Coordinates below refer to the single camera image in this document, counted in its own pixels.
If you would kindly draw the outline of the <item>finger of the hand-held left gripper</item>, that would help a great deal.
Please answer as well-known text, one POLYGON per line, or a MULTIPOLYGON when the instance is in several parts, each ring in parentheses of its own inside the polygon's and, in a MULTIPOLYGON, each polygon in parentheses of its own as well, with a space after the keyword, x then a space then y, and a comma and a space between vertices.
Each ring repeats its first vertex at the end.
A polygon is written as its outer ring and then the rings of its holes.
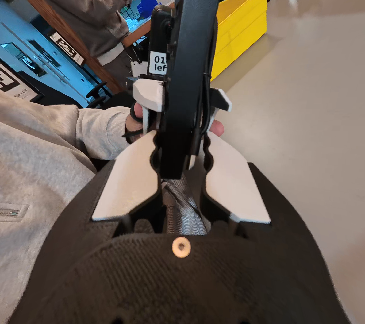
POLYGON ((210 130, 219 110, 230 112, 232 102, 222 89, 209 88, 205 91, 205 133, 210 130))
POLYGON ((164 86, 160 80, 137 79, 133 84, 133 97, 142 107, 143 134, 147 134, 150 124, 150 113, 156 113, 156 127, 164 110, 164 86))

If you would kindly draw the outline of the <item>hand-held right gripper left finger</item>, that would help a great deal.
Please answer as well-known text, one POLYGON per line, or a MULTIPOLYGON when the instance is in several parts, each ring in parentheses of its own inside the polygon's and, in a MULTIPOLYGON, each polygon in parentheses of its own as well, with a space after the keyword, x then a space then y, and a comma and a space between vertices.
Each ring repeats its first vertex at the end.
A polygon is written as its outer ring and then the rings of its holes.
POLYGON ((156 135, 156 131, 150 131, 115 159, 92 214, 93 221, 147 218, 161 205, 161 179, 151 162, 156 135))

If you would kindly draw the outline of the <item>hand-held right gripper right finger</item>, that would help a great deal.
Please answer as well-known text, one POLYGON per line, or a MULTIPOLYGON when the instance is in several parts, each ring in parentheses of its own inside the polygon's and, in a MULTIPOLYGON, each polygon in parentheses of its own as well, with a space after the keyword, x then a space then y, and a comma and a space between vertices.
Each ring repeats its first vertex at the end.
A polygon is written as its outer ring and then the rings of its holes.
POLYGON ((210 222, 270 224, 271 219, 246 159, 212 132, 204 136, 200 210, 210 222))

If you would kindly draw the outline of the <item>black usb hub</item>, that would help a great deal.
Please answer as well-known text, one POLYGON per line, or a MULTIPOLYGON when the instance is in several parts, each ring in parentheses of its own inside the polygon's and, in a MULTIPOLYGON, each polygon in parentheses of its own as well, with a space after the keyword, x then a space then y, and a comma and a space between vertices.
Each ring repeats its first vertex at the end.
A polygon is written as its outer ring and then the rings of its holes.
POLYGON ((194 165, 206 133, 205 93, 217 41, 218 4, 219 0, 175 0, 158 136, 162 179, 180 179, 194 165))

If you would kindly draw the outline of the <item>yellow plastic bin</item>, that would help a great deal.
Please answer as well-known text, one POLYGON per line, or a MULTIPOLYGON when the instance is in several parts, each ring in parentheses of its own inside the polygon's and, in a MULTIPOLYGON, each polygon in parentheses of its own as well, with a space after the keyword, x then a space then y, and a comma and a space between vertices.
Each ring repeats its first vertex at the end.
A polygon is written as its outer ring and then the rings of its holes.
POLYGON ((211 80, 267 31, 267 0, 224 0, 217 9, 217 43, 211 80))

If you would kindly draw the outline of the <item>person's left forearm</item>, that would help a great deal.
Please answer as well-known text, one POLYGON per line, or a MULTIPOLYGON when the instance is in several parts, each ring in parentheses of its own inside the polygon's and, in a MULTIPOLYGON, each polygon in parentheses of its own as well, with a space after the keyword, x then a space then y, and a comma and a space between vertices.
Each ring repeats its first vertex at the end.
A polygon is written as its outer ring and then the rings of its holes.
POLYGON ((129 145, 123 137, 129 115, 130 109, 127 107, 79 110, 75 124, 75 147, 90 158, 115 159, 129 145))

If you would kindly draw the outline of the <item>person's left hand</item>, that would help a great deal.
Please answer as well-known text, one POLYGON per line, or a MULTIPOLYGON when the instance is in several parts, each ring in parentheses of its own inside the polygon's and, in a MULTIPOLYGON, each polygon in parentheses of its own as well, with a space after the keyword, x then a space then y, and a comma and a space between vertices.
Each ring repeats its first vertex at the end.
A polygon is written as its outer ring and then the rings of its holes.
MULTIPOLYGON (((142 118, 143 116, 143 110, 141 105, 138 103, 134 103, 134 113, 136 118, 142 118)), ((131 113, 127 116, 126 122, 125 122, 125 133, 130 134, 132 132, 136 132, 143 128, 143 123, 137 121, 135 118, 132 117, 131 113)), ((223 124, 218 120, 213 120, 212 125, 210 127, 210 131, 214 133, 215 135, 221 137, 224 134, 225 128, 223 124)), ((126 141, 129 144, 132 144, 136 140, 138 140, 141 137, 141 134, 125 137, 126 141)))

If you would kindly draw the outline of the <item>blue plastic bin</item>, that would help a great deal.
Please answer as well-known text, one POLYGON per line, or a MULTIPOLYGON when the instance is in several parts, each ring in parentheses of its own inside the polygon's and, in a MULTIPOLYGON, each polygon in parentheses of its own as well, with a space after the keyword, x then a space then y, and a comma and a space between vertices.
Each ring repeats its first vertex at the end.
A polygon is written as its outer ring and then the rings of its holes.
POLYGON ((139 15, 142 18, 147 19, 149 16, 151 16, 153 9, 157 5, 157 0, 141 0, 137 5, 139 15))

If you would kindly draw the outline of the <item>black office chair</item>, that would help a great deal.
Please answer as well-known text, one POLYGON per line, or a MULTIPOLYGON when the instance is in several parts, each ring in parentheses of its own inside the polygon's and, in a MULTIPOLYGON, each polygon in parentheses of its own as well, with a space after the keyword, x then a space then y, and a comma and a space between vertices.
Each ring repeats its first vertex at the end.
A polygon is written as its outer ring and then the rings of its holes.
POLYGON ((95 86, 92 90, 89 91, 89 93, 86 95, 86 98, 93 98, 92 101, 88 103, 87 108, 95 109, 95 108, 102 108, 104 105, 104 101, 106 100, 106 96, 100 96, 99 91, 103 89, 103 87, 107 85, 107 82, 101 82, 98 83, 97 86, 95 86))

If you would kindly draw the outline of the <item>person's grey striped trousers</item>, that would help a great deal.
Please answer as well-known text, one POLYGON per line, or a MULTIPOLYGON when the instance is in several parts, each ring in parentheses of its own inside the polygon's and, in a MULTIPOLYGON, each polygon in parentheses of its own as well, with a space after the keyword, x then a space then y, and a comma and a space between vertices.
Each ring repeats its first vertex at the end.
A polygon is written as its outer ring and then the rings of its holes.
POLYGON ((185 176, 163 180, 162 199, 166 207, 166 233, 206 235, 210 231, 211 223, 201 215, 185 176))

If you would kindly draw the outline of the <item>square marker tag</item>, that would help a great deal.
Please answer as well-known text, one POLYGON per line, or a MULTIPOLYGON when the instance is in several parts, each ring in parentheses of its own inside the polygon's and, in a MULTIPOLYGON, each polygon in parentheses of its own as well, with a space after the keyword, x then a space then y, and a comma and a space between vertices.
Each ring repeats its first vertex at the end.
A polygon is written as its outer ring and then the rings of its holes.
POLYGON ((84 65, 84 57, 82 57, 81 54, 58 32, 54 31, 51 35, 49 35, 49 38, 78 66, 82 67, 84 65))

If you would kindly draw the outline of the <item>person's grey hoodie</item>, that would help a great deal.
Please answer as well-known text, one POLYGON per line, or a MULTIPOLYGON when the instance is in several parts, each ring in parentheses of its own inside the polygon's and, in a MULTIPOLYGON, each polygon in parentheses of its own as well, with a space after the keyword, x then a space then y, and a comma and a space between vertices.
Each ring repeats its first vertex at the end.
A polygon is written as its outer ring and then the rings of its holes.
POLYGON ((1 93, 1 323, 15 310, 54 221, 96 173, 77 139, 93 111, 1 93))

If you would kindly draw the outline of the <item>framed marker sign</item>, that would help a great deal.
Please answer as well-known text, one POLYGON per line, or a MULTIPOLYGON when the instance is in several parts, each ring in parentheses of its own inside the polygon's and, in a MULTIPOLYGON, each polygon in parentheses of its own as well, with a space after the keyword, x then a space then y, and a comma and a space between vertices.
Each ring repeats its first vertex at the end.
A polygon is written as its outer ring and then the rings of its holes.
POLYGON ((38 103, 44 97, 41 91, 2 60, 0 60, 0 90, 9 96, 34 103, 38 103))

